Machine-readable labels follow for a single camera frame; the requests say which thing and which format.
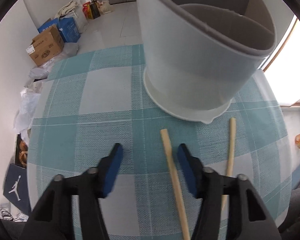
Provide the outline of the wooden chopstick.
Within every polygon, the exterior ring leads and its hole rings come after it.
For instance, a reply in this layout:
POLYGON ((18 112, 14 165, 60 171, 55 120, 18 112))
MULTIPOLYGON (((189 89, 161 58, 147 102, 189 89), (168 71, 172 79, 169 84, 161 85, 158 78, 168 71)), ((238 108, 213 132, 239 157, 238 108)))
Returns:
POLYGON ((191 238, 190 238, 189 226, 187 222, 187 215, 186 215, 186 210, 185 210, 185 205, 183 200, 183 194, 180 186, 178 172, 173 160, 172 146, 171 146, 168 130, 161 129, 160 134, 161 134, 162 144, 164 147, 167 165, 168 165, 168 169, 172 181, 173 192, 175 196, 175 202, 176 202, 176 207, 179 215, 179 221, 180 221, 180 226, 183 234, 183 239, 190 240, 191 238))
POLYGON ((228 162, 226 167, 226 176, 231 177, 234 166, 234 157, 235 157, 235 140, 236 140, 236 119, 230 118, 229 121, 229 154, 228 162))

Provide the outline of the teal checkered tablecloth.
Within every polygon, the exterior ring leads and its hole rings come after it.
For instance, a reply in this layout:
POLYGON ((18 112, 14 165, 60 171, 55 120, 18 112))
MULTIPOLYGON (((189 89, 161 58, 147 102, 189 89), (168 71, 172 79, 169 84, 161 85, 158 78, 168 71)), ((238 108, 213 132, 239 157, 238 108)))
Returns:
POLYGON ((205 166, 226 171, 229 121, 236 120, 233 175, 248 176, 280 225, 291 196, 291 151, 283 113, 264 73, 254 73, 228 110, 206 125, 156 106, 143 85, 143 46, 92 51, 54 64, 32 122, 28 188, 35 205, 51 179, 96 166, 114 144, 124 156, 113 191, 101 200, 111 239, 181 239, 160 131, 186 144, 205 166))

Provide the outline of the navy jordan shoe box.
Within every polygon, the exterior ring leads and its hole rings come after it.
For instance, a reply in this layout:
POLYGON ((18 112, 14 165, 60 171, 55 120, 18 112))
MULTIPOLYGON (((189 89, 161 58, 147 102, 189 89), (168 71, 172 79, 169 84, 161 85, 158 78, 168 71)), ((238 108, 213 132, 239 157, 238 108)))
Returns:
POLYGON ((25 215, 30 215, 26 168, 10 164, 4 181, 4 197, 25 215))

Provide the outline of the red yellow snack bag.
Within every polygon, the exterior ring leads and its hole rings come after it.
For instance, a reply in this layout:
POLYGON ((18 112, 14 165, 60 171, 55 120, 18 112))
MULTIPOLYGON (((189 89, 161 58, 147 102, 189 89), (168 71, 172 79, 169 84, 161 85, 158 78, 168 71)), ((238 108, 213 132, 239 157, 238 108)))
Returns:
POLYGON ((97 4, 95 2, 86 2, 83 4, 83 13, 87 19, 94 20, 100 17, 97 4))

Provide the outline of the grey divided utensil holder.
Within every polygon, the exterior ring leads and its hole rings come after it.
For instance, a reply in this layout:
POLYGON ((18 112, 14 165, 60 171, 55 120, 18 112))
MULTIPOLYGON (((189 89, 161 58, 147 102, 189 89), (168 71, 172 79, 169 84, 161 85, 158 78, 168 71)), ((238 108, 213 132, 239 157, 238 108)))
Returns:
POLYGON ((205 124, 222 115, 277 41, 263 0, 136 0, 150 98, 205 124))

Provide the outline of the blue cardboard box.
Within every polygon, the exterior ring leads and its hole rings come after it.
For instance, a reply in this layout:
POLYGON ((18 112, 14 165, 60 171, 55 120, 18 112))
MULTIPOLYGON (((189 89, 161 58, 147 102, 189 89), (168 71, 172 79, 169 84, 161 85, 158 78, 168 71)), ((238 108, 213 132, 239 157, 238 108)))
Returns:
POLYGON ((77 43, 79 40, 80 33, 74 18, 55 18, 51 21, 47 21, 38 28, 38 32, 41 33, 52 25, 56 25, 64 42, 77 43))

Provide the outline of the brown shoe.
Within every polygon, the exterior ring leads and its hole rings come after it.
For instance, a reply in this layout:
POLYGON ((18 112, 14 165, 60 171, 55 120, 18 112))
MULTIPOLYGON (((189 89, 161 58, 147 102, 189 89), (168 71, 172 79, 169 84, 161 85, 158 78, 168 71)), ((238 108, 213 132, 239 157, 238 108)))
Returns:
POLYGON ((18 160, 23 167, 27 166, 27 159, 28 159, 28 145, 23 140, 21 140, 19 143, 18 160))

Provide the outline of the brown cardboard box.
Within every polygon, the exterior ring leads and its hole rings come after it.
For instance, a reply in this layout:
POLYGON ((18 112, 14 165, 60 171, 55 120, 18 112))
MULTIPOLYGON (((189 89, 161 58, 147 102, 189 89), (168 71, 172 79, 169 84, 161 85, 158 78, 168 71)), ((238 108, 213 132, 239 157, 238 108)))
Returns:
POLYGON ((59 55, 64 48, 64 41, 56 27, 52 25, 32 39, 26 48, 27 54, 39 67, 59 55))

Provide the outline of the white plastic bag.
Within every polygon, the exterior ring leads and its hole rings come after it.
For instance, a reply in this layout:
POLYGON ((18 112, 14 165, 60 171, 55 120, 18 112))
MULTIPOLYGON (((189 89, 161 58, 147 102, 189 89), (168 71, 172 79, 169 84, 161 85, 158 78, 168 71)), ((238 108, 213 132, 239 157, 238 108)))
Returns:
POLYGON ((13 130, 21 135, 21 139, 28 145, 30 137, 30 129, 32 121, 34 120, 34 114, 36 111, 37 104, 41 93, 24 88, 21 91, 21 102, 19 105, 18 112, 13 122, 13 130))

